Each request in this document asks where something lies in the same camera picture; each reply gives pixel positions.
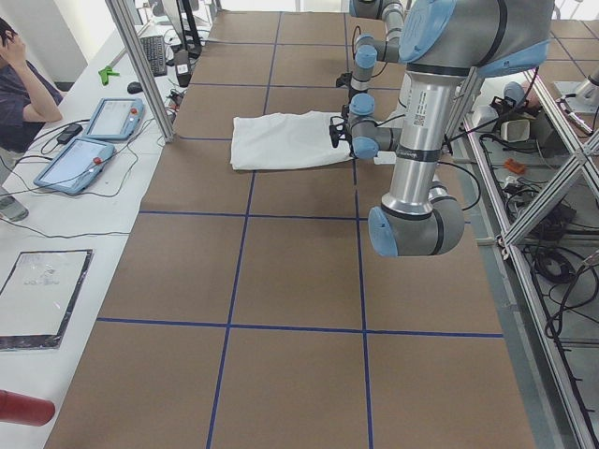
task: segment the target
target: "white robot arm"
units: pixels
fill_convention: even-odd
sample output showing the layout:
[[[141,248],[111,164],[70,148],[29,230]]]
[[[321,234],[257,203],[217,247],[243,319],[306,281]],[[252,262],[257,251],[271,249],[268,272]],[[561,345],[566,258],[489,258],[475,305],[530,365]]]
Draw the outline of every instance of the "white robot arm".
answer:
[[[552,11],[553,0],[417,0],[403,24],[399,0],[351,2],[352,15],[384,20],[389,37],[360,36],[355,70],[343,82],[351,100],[344,131],[354,155],[392,150],[398,156],[389,192],[369,215],[379,254],[441,254],[460,242],[460,205],[435,176],[456,88],[473,66],[482,78],[539,66],[547,58]],[[407,64],[411,90],[401,130],[379,128],[373,119],[366,92],[376,61]]]

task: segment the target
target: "dark hair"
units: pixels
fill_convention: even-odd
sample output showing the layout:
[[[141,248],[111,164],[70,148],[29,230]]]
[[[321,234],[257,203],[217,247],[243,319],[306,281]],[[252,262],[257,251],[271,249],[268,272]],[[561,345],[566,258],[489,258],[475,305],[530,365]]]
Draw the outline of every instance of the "dark hair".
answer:
[[[7,44],[7,31],[11,32],[13,35],[17,34],[17,32],[12,29],[12,26],[0,17],[0,37],[2,37],[2,45]]]

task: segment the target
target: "person's hand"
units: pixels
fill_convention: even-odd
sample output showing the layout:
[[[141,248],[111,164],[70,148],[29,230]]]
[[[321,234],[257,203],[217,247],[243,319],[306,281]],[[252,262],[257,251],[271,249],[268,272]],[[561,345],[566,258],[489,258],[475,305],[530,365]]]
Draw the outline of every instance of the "person's hand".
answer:
[[[6,45],[0,45],[0,56],[13,67],[26,64],[25,44],[19,35],[7,31]]]

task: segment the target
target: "dark shirt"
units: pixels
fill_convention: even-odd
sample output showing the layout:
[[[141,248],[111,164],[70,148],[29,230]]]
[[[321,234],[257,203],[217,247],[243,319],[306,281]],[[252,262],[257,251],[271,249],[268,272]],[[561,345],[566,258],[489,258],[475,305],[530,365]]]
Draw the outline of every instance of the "dark shirt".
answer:
[[[60,92],[31,63],[27,64],[58,105],[63,99]],[[30,103],[29,94],[14,69],[10,65],[0,68],[0,147],[12,152],[27,151],[27,147],[44,126],[44,123],[25,122],[22,119],[22,110]]]

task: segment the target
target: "keyboard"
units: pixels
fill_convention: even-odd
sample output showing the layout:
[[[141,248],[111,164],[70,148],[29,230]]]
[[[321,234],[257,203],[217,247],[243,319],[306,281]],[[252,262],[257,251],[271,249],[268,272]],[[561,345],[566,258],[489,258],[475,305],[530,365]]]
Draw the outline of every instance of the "keyboard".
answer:
[[[167,74],[166,46],[162,36],[145,36],[139,39],[146,53],[152,74],[161,77]]]

